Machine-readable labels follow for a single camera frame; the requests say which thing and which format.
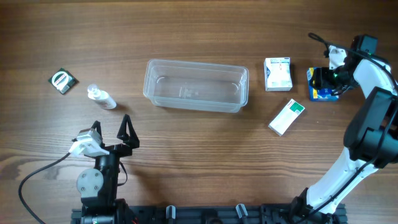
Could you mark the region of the green Zam-Buk ointment box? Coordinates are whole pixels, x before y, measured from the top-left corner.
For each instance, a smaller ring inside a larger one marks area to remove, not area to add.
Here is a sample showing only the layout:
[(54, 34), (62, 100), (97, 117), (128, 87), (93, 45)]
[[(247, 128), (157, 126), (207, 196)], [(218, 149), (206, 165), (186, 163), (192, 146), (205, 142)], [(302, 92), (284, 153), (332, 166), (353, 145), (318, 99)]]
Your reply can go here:
[(48, 79), (48, 82), (64, 95), (78, 83), (78, 80), (68, 70), (60, 68)]

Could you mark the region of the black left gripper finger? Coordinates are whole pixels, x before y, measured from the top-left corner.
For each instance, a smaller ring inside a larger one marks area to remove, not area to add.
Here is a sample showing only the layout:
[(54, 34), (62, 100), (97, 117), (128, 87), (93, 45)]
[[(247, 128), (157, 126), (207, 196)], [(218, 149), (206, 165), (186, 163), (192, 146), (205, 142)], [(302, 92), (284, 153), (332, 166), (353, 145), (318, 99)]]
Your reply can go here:
[(133, 128), (131, 118), (128, 114), (125, 114), (119, 128), (117, 138), (122, 140), (124, 144), (129, 146), (131, 149), (136, 149), (140, 146), (140, 140)]
[(101, 133), (101, 123), (99, 121), (95, 121), (93, 123), (93, 125), (91, 126), (91, 129), (94, 129), (98, 133), (98, 136), (100, 139), (100, 144), (102, 144), (103, 138), (102, 138), (102, 133)]

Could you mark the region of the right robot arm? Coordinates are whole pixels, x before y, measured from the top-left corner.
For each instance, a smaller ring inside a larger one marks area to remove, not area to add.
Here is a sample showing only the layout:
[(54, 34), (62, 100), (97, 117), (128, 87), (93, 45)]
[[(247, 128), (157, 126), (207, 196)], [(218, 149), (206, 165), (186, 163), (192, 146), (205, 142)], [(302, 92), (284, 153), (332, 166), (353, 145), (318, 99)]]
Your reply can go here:
[(389, 62), (376, 55), (378, 39), (361, 34), (349, 48), (319, 35), (329, 67), (313, 71), (310, 86), (331, 88), (333, 95), (360, 87), (365, 102), (345, 131), (343, 151), (326, 174), (290, 203), (290, 223), (337, 223), (340, 202), (366, 177), (397, 163), (397, 81)]

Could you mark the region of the white green medicine box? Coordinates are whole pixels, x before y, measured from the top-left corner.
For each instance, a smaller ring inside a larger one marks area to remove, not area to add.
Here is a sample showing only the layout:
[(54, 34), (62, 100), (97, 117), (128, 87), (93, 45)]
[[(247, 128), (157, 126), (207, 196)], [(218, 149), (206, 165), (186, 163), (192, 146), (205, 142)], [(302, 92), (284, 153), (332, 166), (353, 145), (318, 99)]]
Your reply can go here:
[(291, 99), (270, 122), (268, 127), (279, 136), (282, 136), (304, 110), (305, 107), (303, 105)]

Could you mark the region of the blue VapoDrops box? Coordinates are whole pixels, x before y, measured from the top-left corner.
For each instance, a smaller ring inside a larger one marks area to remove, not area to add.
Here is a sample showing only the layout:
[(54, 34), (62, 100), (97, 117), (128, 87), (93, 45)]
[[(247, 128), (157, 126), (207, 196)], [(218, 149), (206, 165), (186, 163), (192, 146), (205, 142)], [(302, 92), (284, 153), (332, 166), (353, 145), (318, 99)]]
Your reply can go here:
[(338, 101), (339, 96), (332, 96), (331, 89), (324, 88), (321, 90), (316, 90), (310, 85), (310, 80), (312, 79), (314, 69), (315, 68), (310, 67), (307, 70), (308, 92), (310, 101)]

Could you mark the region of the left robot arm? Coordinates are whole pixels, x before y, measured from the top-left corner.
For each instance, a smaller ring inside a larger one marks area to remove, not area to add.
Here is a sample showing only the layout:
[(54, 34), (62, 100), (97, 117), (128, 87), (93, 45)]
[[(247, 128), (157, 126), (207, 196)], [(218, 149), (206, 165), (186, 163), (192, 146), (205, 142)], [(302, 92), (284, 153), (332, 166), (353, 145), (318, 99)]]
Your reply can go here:
[(95, 121), (91, 128), (81, 130), (73, 140), (69, 152), (95, 160), (92, 169), (84, 170), (77, 178), (76, 187), (81, 195), (82, 208), (73, 210), (72, 223), (138, 223), (138, 217), (123, 198), (117, 199), (120, 170), (125, 167), (120, 158), (132, 155), (140, 145), (129, 115), (124, 115), (117, 138), (121, 144), (106, 146), (101, 125)]

